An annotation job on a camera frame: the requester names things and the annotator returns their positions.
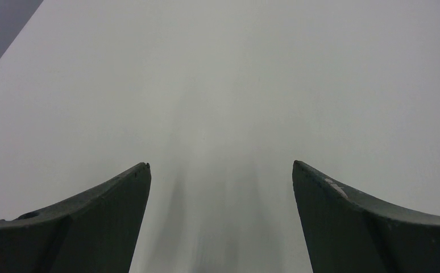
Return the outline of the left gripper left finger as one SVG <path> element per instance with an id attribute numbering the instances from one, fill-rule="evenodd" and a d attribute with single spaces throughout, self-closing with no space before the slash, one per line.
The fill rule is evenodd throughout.
<path id="1" fill-rule="evenodd" d="M 0 220 L 0 272 L 128 272 L 151 187 L 139 163 L 53 205 Z"/>

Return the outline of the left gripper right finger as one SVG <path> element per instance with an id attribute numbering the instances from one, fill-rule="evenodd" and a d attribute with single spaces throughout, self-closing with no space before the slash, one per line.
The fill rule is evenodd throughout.
<path id="1" fill-rule="evenodd" d="M 440 272 L 440 216 L 386 202 L 298 160 L 292 181 L 314 272 Z"/>

